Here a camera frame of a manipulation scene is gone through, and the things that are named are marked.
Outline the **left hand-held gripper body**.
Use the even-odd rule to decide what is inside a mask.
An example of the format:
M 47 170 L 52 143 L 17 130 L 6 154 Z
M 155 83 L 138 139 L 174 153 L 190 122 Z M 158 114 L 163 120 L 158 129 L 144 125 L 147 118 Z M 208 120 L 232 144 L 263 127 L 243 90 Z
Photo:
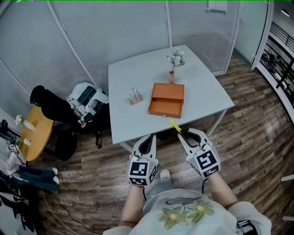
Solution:
M 158 172 L 158 159 L 130 155 L 127 177 L 131 185 L 150 186 Z

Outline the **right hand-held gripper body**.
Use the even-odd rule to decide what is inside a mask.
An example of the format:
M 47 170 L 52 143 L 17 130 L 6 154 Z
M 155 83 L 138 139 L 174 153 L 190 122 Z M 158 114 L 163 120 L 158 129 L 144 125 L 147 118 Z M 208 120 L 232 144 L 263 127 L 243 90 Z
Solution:
M 187 156 L 187 162 L 203 178 L 206 179 L 221 169 L 221 163 L 215 147 L 210 150 L 199 150 Z

